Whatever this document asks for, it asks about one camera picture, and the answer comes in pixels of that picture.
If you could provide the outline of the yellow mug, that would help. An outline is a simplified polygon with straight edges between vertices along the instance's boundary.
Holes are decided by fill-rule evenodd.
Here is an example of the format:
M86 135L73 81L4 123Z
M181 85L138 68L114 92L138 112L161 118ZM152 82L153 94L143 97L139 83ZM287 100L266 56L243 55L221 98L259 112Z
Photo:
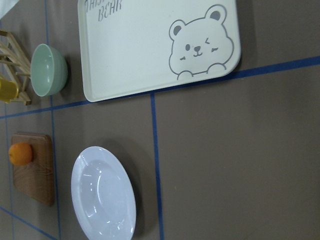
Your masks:
M18 85L6 79L0 79L0 100L5 103L10 103L19 95Z

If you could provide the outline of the wooden dish rack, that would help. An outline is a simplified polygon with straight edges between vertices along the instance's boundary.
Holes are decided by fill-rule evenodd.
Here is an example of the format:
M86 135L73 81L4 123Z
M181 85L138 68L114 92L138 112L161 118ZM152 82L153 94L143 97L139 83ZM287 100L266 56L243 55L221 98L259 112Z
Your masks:
M17 86L17 96L12 101L28 106L32 103L27 93L31 81L31 61L11 32L2 29L0 36L3 38L0 40L0 63L9 80Z

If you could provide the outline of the orange fruit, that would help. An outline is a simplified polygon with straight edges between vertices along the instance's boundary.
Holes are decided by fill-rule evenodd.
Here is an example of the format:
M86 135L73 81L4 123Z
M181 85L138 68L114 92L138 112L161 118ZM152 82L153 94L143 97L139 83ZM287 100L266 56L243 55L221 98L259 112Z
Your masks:
M8 155L14 166L25 166L33 160L32 146L26 142L12 144L8 150Z

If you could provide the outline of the cream bear tray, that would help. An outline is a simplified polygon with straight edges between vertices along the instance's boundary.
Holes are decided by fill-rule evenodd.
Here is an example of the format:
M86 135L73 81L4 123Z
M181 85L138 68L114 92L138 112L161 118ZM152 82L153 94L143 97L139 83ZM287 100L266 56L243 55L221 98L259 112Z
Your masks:
M80 0L77 11L90 102L220 78L240 61L234 0Z

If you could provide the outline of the green bowl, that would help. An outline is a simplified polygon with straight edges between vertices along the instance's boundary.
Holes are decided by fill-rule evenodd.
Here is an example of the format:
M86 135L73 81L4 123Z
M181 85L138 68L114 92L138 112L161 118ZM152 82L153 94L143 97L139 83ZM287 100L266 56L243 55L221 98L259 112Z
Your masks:
M66 85L68 66L65 58L54 47L40 44L31 58L30 79L34 92L40 97L52 96Z

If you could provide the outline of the white plate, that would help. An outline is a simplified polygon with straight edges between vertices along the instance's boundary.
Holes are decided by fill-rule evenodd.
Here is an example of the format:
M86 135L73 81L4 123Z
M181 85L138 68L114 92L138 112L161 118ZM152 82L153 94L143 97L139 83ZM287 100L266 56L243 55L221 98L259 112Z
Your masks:
M137 208L131 181L107 149L91 146L76 158L71 198L78 223L90 240L133 238Z

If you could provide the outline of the brown wooden tray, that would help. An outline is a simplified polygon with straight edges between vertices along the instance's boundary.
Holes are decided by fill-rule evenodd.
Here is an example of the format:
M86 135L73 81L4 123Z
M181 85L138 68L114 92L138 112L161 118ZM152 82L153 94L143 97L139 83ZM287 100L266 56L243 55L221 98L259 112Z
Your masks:
M12 167L14 187L28 197L52 206L55 202L55 181L53 144L50 136L16 133L12 136L11 143L28 143L33 153L31 163Z

